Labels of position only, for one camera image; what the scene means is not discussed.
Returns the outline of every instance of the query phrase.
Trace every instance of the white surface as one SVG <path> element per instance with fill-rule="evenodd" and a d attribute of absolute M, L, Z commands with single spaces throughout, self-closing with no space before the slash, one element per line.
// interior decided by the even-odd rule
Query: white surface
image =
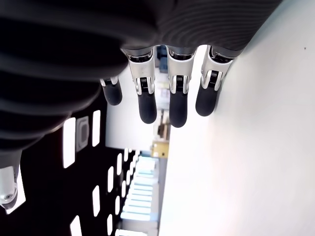
<path fill-rule="evenodd" d="M 95 189 L 93 190 L 92 197 L 93 197 L 93 213 L 94 213 L 94 217 L 97 217 L 97 215 L 100 211 L 99 186 L 96 186 Z"/>
<path fill-rule="evenodd" d="M 107 106 L 106 146 L 150 150 L 153 124 L 145 124 L 140 118 L 138 95 L 129 66 L 119 75 L 119 81 L 123 100 L 117 106 Z"/>
<path fill-rule="evenodd" d="M 70 224 L 71 236 L 82 236 L 80 218 L 77 215 Z"/>
<path fill-rule="evenodd" d="M 171 132 L 159 236 L 314 236 L 315 1 L 281 4 L 207 118 L 194 107 L 204 50 Z"/>
<path fill-rule="evenodd" d="M 100 129 L 100 110 L 93 112 L 93 133 L 92 146 L 95 147 L 99 143 Z"/>
<path fill-rule="evenodd" d="M 116 230 L 117 236 L 147 236 L 147 234 L 129 230 Z"/>
<path fill-rule="evenodd" d="M 63 167 L 75 162 L 75 118 L 67 119 L 63 125 Z"/>

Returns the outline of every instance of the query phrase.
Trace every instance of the robotic hand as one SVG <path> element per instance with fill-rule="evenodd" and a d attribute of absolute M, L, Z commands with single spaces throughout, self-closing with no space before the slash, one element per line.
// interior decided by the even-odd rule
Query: robotic hand
<path fill-rule="evenodd" d="M 169 119 L 174 127 L 187 120 L 189 82 L 196 48 L 167 47 L 167 67 L 170 89 Z"/>
<path fill-rule="evenodd" d="M 154 94 L 154 47 L 127 50 L 126 54 L 132 74 L 132 79 L 138 94 L 139 113 L 143 122 L 153 123 L 157 118 L 157 104 Z"/>
<path fill-rule="evenodd" d="M 201 67 L 200 86 L 196 100 L 196 111 L 206 117 L 210 115 L 216 105 L 221 81 L 231 66 L 235 57 L 227 57 L 207 47 Z"/>

